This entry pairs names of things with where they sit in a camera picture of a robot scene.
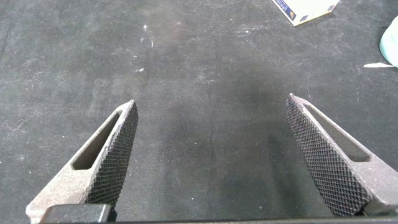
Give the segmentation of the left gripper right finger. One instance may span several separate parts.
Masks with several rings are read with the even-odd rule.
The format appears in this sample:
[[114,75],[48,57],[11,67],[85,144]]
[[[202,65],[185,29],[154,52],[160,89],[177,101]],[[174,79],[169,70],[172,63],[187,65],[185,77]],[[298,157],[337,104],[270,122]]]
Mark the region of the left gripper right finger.
[[396,170],[309,101],[290,94],[284,114],[312,180],[334,215],[397,215]]

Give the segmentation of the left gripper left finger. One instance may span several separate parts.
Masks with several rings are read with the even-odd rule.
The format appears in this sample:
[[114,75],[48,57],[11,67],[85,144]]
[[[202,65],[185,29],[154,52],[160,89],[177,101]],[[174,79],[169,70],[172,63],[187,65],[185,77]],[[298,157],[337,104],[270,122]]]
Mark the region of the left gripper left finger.
[[118,106],[25,209],[39,223],[53,205],[107,204],[124,185],[138,123],[134,100]]

